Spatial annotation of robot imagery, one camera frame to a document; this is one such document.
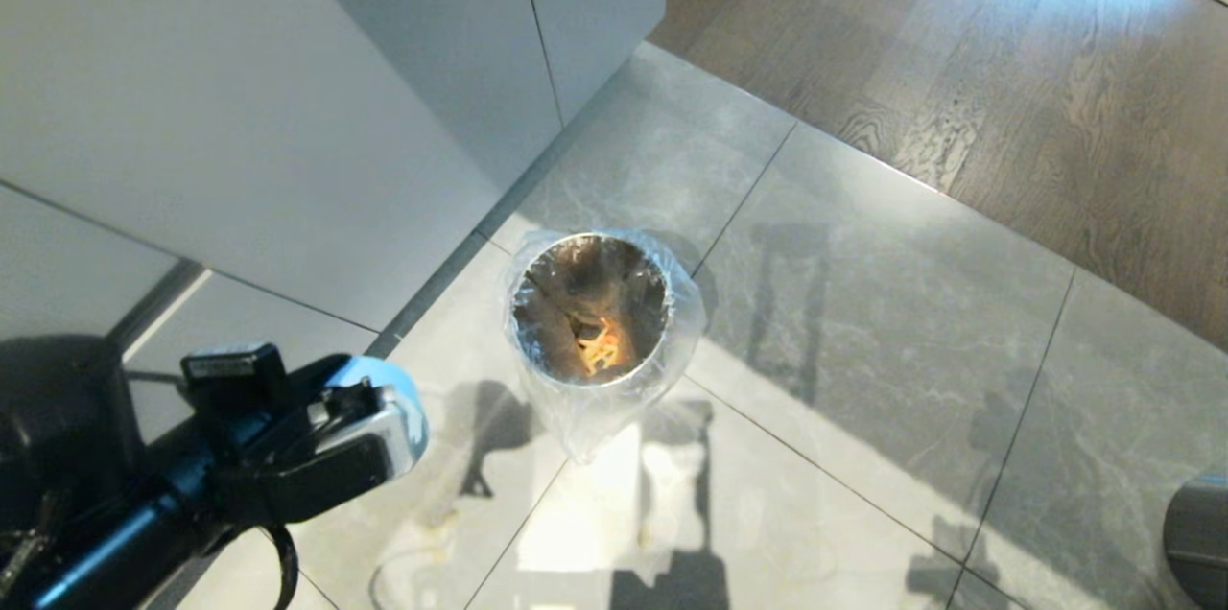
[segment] floor tile grout line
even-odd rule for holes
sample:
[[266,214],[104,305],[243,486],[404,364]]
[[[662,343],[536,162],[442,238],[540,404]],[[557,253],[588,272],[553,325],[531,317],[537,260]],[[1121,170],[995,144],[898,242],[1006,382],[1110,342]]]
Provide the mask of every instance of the floor tile grout line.
[[524,515],[524,520],[521,522],[521,525],[516,528],[516,533],[512,534],[512,538],[507,541],[507,545],[503,546],[503,550],[502,552],[499,554],[499,557],[495,560],[495,563],[491,565],[490,569],[486,571],[486,576],[481,578],[481,583],[478,584],[478,588],[473,590],[473,596],[469,596],[469,601],[464,604],[464,610],[469,610],[469,606],[473,605],[473,601],[478,599],[478,594],[481,593],[481,588],[486,585],[488,581],[490,581],[490,576],[495,574],[495,569],[499,568],[499,563],[503,561],[503,557],[507,555],[508,550],[512,549],[512,544],[516,542],[516,539],[521,535],[521,531],[524,530],[526,525],[528,525],[529,519],[533,518],[533,513],[537,512],[537,508],[542,506],[542,501],[545,500],[545,496],[550,492],[550,488],[554,487],[554,484],[559,479],[559,475],[562,474],[562,470],[566,469],[570,461],[571,461],[570,459],[564,459],[562,464],[559,466],[559,470],[554,473],[553,477],[550,479],[550,482],[546,484],[545,488],[542,491],[542,496],[538,497],[537,502],[534,502],[533,508],[529,509],[529,513]]
[[1006,596],[1006,599],[1007,599],[1007,600],[1009,600],[1011,603],[1014,603],[1014,604],[1016,604],[1016,605],[1018,605],[1019,608],[1023,608],[1024,610],[1032,610],[1032,606],[1030,606],[1030,605],[1027,605],[1027,603],[1025,603],[1025,601],[1022,601],[1022,600],[1019,600],[1018,598],[1016,598],[1016,596],[1011,595],[1009,593],[1007,593],[1007,592],[1005,592],[1005,590],[1000,589],[1000,588],[997,587],[997,584],[996,584],[996,583],[993,583],[993,582],[991,582],[991,581],[986,579],[985,577],[982,577],[982,576],[977,574],[977,573],[976,573],[976,569],[973,569],[973,568],[969,568],[968,566],[964,566],[964,572],[966,572],[966,573],[969,573],[969,574],[971,574],[971,576],[976,577],[976,579],[977,579],[977,581],[980,581],[980,582],[981,582],[982,584],[986,584],[987,587],[992,588],[993,590],[996,590],[996,592],[1001,593],[1002,595],[1005,595],[1005,596]]
[[785,149],[785,142],[788,142],[788,139],[793,137],[793,130],[797,129],[798,124],[801,124],[801,120],[797,120],[795,118],[793,125],[790,125],[788,133],[786,133],[785,137],[781,139],[780,144],[777,144],[776,150],[772,150],[771,156],[769,156],[766,163],[764,163],[763,171],[759,172],[758,177],[755,177],[755,182],[750,183],[750,189],[747,191],[747,195],[742,195],[742,200],[738,203],[738,207],[733,209],[733,212],[729,214],[729,220],[725,222],[725,226],[721,226],[720,233],[716,234],[715,239],[712,239],[712,245],[707,247],[707,252],[704,253],[704,257],[700,258],[699,264],[695,265],[695,269],[691,270],[690,272],[691,277],[694,277],[695,274],[699,274],[699,270],[701,270],[704,268],[705,261],[707,261],[707,257],[712,255],[712,252],[716,250],[716,243],[721,243],[721,238],[725,237],[725,231],[729,230],[729,225],[732,225],[733,220],[737,218],[738,212],[742,212],[742,207],[745,206],[747,200],[750,200],[750,194],[755,191],[756,187],[759,187],[759,182],[761,182],[765,174],[768,174],[768,168],[771,167],[772,161],[776,161],[776,156],[780,155],[780,151]]
[[1040,384],[1040,374],[1044,373],[1045,362],[1049,360],[1049,351],[1054,346],[1054,339],[1057,338],[1057,329],[1059,326],[1061,326],[1062,317],[1066,314],[1066,303],[1071,298],[1071,291],[1074,290],[1076,276],[1078,276],[1078,268],[1071,269],[1071,279],[1070,282],[1067,282],[1066,285],[1066,295],[1062,296],[1062,304],[1061,307],[1057,308],[1057,318],[1054,320],[1054,329],[1049,331],[1049,340],[1047,342],[1045,342],[1045,351],[1044,353],[1040,355],[1040,362],[1036,366],[1036,374],[1035,377],[1032,378],[1032,388],[1028,390],[1027,399],[1023,400],[1023,410],[1019,410],[1019,421],[1016,422],[1014,433],[1011,436],[1011,441],[1009,444],[1007,444],[1006,453],[1002,454],[1002,466],[1001,469],[998,469],[997,479],[995,479],[993,487],[990,488],[990,496],[985,501],[985,508],[981,512],[981,520],[976,524],[976,533],[973,535],[973,544],[968,546],[968,555],[965,555],[964,561],[960,562],[960,565],[963,565],[964,567],[968,567],[968,561],[973,556],[973,550],[976,547],[976,541],[981,538],[981,530],[985,529],[985,520],[990,515],[990,507],[993,504],[993,496],[997,495],[997,488],[1002,484],[1002,476],[1006,474],[1007,463],[1011,460],[1011,452],[1014,449],[1016,441],[1019,439],[1019,432],[1022,431],[1023,421],[1027,417],[1028,407],[1032,405],[1032,396],[1035,396],[1036,394],[1036,385]]
[[129,234],[128,231],[118,230],[114,226],[108,225],[108,222],[95,220],[95,217],[90,217],[88,214],[86,212],[76,211],[75,209],[66,206],[66,204],[59,204],[55,203],[55,200],[43,198],[43,195],[39,195],[36,191],[26,190],[22,187],[18,187],[17,183],[5,180],[5,178],[0,178],[0,189],[12,190],[15,191],[15,194],[22,195],[22,198],[34,200],[34,203],[42,204],[42,206],[44,207],[53,209],[56,212],[68,214],[68,216],[70,217],[75,217],[76,220],[88,222],[88,225],[97,226],[97,228],[106,231],[107,233],[111,234],[117,234],[117,237],[120,237],[123,239],[130,239],[130,242],[140,243],[145,248],[150,248],[151,250],[163,253],[163,255],[178,257],[178,259],[181,260],[193,260],[192,257],[183,257],[181,255],[181,253],[176,253],[168,250],[167,248],[162,248],[161,245],[157,245],[157,243],[154,243],[150,239],[138,237],[136,234]]
[[490,245],[492,245],[492,247],[495,247],[495,248],[499,248],[499,250],[503,252],[503,255],[508,255],[508,257],[516,257],[516,253],[513,253],[513,252],[510,252],[510,250],[507,250],[507,248],[503,248],[503,247],[499,245],[499,243],[495,243],[495,239],[492,239],[492,238],[489,238],[489,237],[488,237],[488,234],[483,234],[483,233],[480,233],[479,231],[473,231],[473,233],[475,233],[475,234],[478,234],[479,237],[481,237],[481,238],[486,239],[486,243],[490,243]]
[[307,579],[307,583],[309,583],[311,587],[313,589],[316,589],[316,593],[319,593],[321,598],[324,598],[325,603],[328,603],[329,605],[332,605],[335,610],[341,610],[341,606],[338,605],[336,603],[334,603],[333,598],[329,598],[328,594],[324,593],[324,589],[319,588],[319,584],[316,583],[314,579],[312,579],[311,577],[308,577],[307,572],[305,572],[302,567],[298,567],[298,573],[302,576],[302,578]]
[[723,396],[721,396],[721,395],[716,394],[715,392],[710,390],[710,388],[704,387],[704,384],[700,383],[698,379],[695,379],[695,378],[693,378],[693,377],[690,377],[688,374],[684,374],[683,377],[685,377],[690,382],[695,383],[696,387],[701,388],[704,392],[706,392],[707,394],[710,394],[713,399],[718,400],[721,404],[723,404],[727,407],[729,407],[729,410],[732,410],[734,414],[737,414],[738,416],[742,416],[743,419],[745,419],[748,422],[750,422],[750,425],[753,425],[754,427],[759,428],[764,433],[771,436],[772,439],[779,441],[779,443],[781,443],[782,446],[785,446],[786,449],[790,449],[790,452],[792,452],[793,454],[796,454],[798,457],[802,457],[803,461],[807,461],[807,464],[809,464],[810,466],[815,466],[815,469],[818,469],[819,471],[822,471],[823,475],[825,475],[829,479],[833,479],[836,484],[840,485],[840,487],[846,488],[849,492],[851,492],[855,496],[857,496],[857,498],[861,500],[861,501],[863,501],[866,504],[872,506],[874,508],[874,511],[877,511],[879,514],[887,517],[892,522],[895,522],[896,524],[899,524],[900,528],[903,528],[904,530],[906,530],[910,534],[915,535],[916,538],[921,539],[922,542],[925,542],[926,545],[930,545],[930,547],[932,547],[936,551],[938,551],[939,555],[942,555],[943,557],[950,560],[952,563],[954,563],[955,566],[963,568],[963,565],[959,562],[959,560],[955,560],[954,555],[950,555],[946,550],[938,547],[938,545],[936,545],[933,541],[928,540],[923,535],[921,535],[917,531],[912,530],[912,527],[909,527],[904,522],[896,519],[889,512],[887,512],[885,509],[883,509],[882,507],[879,507],[878,504],[876,504],[872,500],[869,500],[868,497],[866,497],[865,495],[862,495],[861,492],[858,492],[855,487],[852,487],[849,484],[844,482],[844,480],[836,477],[831,471],[828,471],[826,469],[824,469],[824,466],[820,466],[810,457],[807,457],[806,454],[802,454],[801,449],[797,449],[796,447],[793,447],[793,444],[787,443],[785,439],[781,438],[781,436],[777,436],[776,433],[769,431],[768,427],[764,427],[759,421],[755,421],[750,416],[747,416],[745,414],[743,414],[740,410],[738,410],[737,406],[734,406],[734,405],[729,404],[728,401],[726,401],[723,399]]
[[959,574],[955,577],[955,585],[950,587],[950,598],[947,599],[947,605],[943,606],[944,610],[950,610],[950,604],[955,601],[955,593],[959,592],[959,583],[964,581],[964,572],[966,571],[968,567],[959,566]]
[[236,277],[233,274],[223,272],[223,270],[215,270],[212,268],[209,268],[209,269],[212,270],[214,274],[220,274],[225,279],[231,279],[231,281],[238,282],[238,284],[244,285],[244,286],[254,287],[255,291],[264,292],[265,295],[273,296],[274,298],[280,298],[281,301],[287,301],[287,303],[293,303],[295,306],[301,306],[303,308],[312,309],[312,312],[321,313],[321,315],[324,315],[324,317],[328,317],[328,318],[333,318],[334,320],[336,320],[339,323],[348,323],[348,325],[359,326],[359,329],[366,330],[366,331],[371,331],[371,334],[373,334],[373,335],[378,335],[379,334],[379,330],[372,329],[372,326],[366,326],[366,325],[363,325],[363,323],[355,323],[354,320],[350,320],[350,318],[343,318],[343,317],[338,315],[338,313],[329,313],[328,309],[316,308],[314,304],[303,303],[303,301],[298,301],[296,298],[290,298],[290,296],[280,295],[280,292],[276,292],[276,291],[273,291],[273,290],[268,290],[268,287],[263,287],[263,286],[257,285],[254,282],[249,282],[246,279]]

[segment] gray cylindrical object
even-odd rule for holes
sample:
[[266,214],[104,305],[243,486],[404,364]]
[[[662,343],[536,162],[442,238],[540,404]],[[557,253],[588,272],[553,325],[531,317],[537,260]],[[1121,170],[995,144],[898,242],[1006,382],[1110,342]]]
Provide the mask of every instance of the gray cylindrical object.
[[1199,606],[1228,610],[1228,476],[1203,474],[1176,491],[1164,517],[1164,555]]

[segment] trash inside bin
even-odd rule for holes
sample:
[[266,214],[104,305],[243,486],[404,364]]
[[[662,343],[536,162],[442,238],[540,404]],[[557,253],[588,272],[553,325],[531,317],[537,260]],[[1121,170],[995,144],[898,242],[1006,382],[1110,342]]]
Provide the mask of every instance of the trash inside bin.
[[581,463],[678,382],[706,323],[699,287],[641,231],[530,234],[510,279],[526,393]]

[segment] robotic arm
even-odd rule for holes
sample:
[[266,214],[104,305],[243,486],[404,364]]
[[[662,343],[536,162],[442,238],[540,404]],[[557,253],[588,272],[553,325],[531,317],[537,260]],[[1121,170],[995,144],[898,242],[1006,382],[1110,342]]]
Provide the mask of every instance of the robotic arm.
[[135,608],[184,563],[269,530],[285,608],[297,579],[285,524],[413,469],[427,423],[411,379],[361,356],[286,373],[273,345],[184,357],[195,415],[140,443],[104,340],[4,345],[0,606]]

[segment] trash bag liner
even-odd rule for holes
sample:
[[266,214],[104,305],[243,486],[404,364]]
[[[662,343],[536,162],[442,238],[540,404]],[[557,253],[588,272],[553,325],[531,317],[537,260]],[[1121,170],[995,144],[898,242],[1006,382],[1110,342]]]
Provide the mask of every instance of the trash bag liner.
[[582,464],[682,378],[705,325],[699,287],[641,231],[535,231],[508,272],[521,382]]

